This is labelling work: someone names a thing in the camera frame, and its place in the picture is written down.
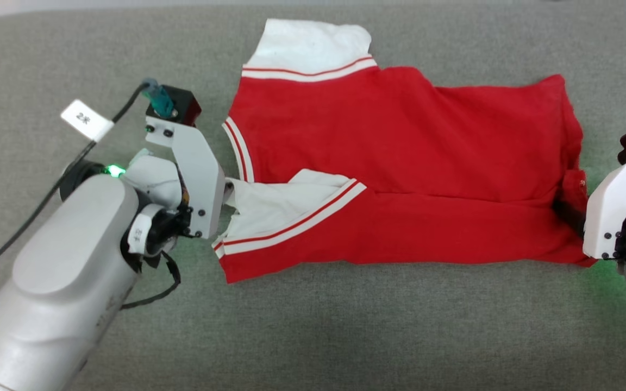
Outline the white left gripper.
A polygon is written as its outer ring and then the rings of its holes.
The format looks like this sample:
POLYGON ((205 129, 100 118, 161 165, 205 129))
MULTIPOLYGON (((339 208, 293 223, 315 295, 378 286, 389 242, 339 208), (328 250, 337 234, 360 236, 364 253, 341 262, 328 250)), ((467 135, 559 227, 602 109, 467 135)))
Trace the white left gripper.
POLYGON ((216 156, 193 126, 152 122, 150 143, 169 148, 173 160, 136 156, 124 180, 149 203, 139 208, 128 230, 131 254, 157 256, 177 237, 209 238, 218 228, 222 205, 236 207, 233 178, 224 178, 216 156))

